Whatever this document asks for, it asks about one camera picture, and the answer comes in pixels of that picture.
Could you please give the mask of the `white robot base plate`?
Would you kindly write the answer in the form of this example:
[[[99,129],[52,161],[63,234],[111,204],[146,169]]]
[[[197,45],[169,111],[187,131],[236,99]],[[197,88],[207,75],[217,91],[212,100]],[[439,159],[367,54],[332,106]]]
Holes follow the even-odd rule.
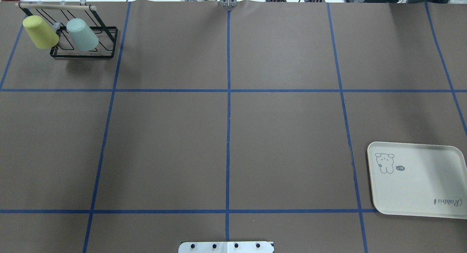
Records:
[[[274,253],[273,242],[268,241],[211,241],[183,242],[179,253]]]

